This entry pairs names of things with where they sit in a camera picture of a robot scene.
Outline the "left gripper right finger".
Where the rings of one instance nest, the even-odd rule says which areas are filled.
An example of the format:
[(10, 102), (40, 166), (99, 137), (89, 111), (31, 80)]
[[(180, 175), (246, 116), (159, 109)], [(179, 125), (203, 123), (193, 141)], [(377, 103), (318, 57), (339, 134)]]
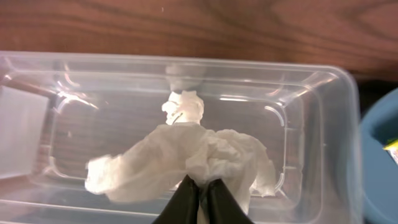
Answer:
[(253, 224), (221, 179), (209, 183), (207, 202), (209, 224)]

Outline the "green orange snack wrapper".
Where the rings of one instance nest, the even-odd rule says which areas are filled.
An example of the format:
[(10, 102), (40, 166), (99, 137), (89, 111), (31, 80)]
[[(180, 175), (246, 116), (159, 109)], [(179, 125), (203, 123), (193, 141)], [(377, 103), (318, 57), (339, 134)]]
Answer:
[(388, 154), (392, 157), (393, 161), (398, 164), (398, 139), (388, 140), (387, 143), (383, 146), (383, 149), (388, 152)]

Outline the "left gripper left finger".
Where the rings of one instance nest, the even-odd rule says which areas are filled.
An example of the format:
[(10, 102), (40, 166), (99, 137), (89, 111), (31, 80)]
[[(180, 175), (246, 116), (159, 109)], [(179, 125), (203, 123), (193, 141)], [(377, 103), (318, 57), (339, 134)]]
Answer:
[(188, 175), (152, 224), (196, 224), (200, 189)]

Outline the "white tissue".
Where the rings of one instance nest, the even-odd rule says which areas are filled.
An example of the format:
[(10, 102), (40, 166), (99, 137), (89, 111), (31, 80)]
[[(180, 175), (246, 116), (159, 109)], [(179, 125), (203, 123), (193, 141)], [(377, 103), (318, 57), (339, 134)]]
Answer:
[(162, 111), (167, 113), (166, 123), (196, 123), (204, 114), (204, 102), (196, 91), (182, 91), (181, 94), (171, 92), (168, 101), (162, 105)]
[(201, 189), (222, 179), (247, 213), (252, 191), (275, 194), (276, 171), (266, 150), (258, 139), (232, 129), (161, 124), (126, 152), (91, 159), (85, 189), (113, 202), (140, 202), (160, 197), (185, 176)]

